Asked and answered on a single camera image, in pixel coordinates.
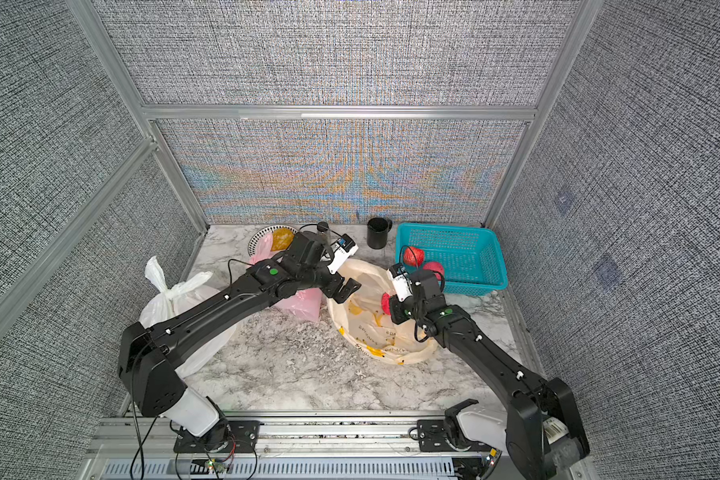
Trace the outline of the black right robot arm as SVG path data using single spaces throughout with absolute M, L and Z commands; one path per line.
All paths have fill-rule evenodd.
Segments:
M 447 302 L 445 281 L 435 272 L 388 270 L 395 293 L 391 320 L 414 322 L 414 339 L 435 340 L 462 359 L 498 396 L 506 411 L 505 450 L 526 479 L 551 479 L 590 454 L 570 387 L 544 379 L 507 354 L 460 306 Z

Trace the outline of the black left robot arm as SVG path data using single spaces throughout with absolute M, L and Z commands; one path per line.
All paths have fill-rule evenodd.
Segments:
M 229 328 L 300 291 L 317 288 L 326 298 L 345 302 L 360 284 L 339 269 L 357 250 L 347 234 L 327 242 L 318 233 L 298 232 L 287 249 L 250 265 L 210 299 L 150 327 L 128 326 L 121 336 L 118 376 L 135 409 L 165 417 L 197 438 L 221 429 L 219 410 L 185 383 L 178 368 Z

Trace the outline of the cream banana print plastic bag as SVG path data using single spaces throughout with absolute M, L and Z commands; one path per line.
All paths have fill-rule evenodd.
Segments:
M 426 361 L 439 349 L 433 339 L 424 343 L 414 339 L 412 320 L 397 325 L 383 312 L 382 296 L 395 293 L 387 270 L 363 260 L 349 259 L 339 273 L 360 283 L 360 289 L 345 302 L 327 301 L 329 316 L 348 343 L 365 355 L 394 365 Z

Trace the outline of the pink plastic bag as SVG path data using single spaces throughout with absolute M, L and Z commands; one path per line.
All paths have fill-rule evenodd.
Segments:
M 250 256 L 251 263 L 271 258 L 274 254 L 282 251 L 274 252 L 271 250 L 272 234 L 266 235 L 258 243 L 256 253 Z M 290 313 L 298 319 L 317 322 L 320 316 L 322 302 L 322 292 L 317 289 L 307 289 L 298 291 L 294 296 L 281 300 L 275 304 L 275 307 L 283 312 Z

